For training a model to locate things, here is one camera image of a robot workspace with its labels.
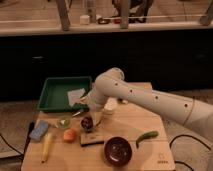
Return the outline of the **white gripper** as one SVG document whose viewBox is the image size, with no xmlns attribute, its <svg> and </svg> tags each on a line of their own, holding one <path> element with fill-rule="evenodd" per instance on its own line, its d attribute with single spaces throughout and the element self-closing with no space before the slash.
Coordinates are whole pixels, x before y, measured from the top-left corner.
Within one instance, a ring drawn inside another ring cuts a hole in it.
<svg viewBox="0 0 213 171">
<path fill-rule="evenodd" d="M 101 110 L 104 108 L 106 100 L 87 96 L 86 104 L 89 107 L 93 125 L 98 126 L 102 120 Z"/>
</svg>

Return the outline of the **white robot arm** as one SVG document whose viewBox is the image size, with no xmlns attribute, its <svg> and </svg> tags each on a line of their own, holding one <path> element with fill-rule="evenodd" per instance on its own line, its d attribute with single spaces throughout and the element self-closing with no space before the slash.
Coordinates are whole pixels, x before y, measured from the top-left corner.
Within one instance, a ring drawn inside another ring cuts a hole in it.
<svg viewBox="0 0 213 171">
<path fill-rule="evenodd" d="M 213 142 L 213 105 L 184 96 L 131 85 L 119 68 L 96 77 L 86 97 L 90 110 L 100 111 L 110 97 L 124 99 L 173 120 Z"/>
</svg>

